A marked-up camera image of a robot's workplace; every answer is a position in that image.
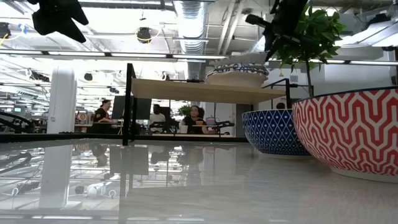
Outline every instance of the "blue and white patterned bowl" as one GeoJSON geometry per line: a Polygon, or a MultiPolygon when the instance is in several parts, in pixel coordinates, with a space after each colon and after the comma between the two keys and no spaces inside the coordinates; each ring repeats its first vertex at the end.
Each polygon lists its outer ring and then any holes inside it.
{"type": "Polygon", "coordinates": [[[296,135],[292,110],[252,111],[242,119],[246,138],[258,151],[286,159],[310,156],[296,135]]]}

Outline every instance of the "red and white patterned bowl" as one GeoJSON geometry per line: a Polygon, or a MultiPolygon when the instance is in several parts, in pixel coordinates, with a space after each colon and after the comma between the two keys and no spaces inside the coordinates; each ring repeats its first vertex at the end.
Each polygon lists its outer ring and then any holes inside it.
{"type": "Polygon", "coordinates": [[[333,172],[398,183],[398,87],[307,98],[293,117],[306,150],[333,172]]]}

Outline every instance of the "woman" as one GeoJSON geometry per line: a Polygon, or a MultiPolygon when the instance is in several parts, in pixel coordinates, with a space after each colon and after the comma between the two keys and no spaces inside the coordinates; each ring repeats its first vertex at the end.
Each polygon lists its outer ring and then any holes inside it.
{"type": "Polygon", "coordinates": [[[201,121],[201,125],[206,125],[206,122],[203,120],[205,116],[205,110],[198,106],[191,106],[191,115],[186,116],[182,120],[183,125],[188,126],[188,134],[208,134],[209,131],[205,126],[194,126],[197,125],[197,121],[201,121]]]}
{"type": "Polygon", "coordinates": [[[111,130],[111,124],[100,124],[100,123],[112,123],[109,118],[108,111],[111,108],[111,101],[104,100],[102,105],[95,111],[94,114],[94,124],[91,127],[91,133],[95,134],[109,134],[111,130]]]}

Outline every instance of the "glossy table surface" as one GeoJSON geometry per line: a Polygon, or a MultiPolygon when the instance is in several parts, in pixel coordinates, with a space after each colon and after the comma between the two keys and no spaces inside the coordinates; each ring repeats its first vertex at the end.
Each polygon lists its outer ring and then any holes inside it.
{"type": "Polygon", "coordinates": [[[32,155],[24,167],[0,174],[0,223],[398,220],[397,184],[340,176],[316,160],[271,159],[245,143],[120,144],[96,139],[0,144],[0,160],[22,151],[32,155]],[[21,190],[33,182],[38,188],[21,190]],[[84,187],[81,194],[78,186],[84,187]]]}

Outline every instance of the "ductwork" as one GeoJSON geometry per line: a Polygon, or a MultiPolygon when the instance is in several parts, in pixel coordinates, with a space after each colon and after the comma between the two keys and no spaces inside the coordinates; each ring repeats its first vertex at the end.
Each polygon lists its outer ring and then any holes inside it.
{"type": "MultiPolygon", "coordinates": [[[[205,35],[205,22],[208,3],[200,1],[174,1],[178,14],[178,35],[183,38],[202,39],[205,35]]],[[[182,40],[184,54],[201,55],[205,53],[205,43],[200,40],[182,40]]],[[[204,79],[201,63],[188,62],[188,78],[204,79]]]]}

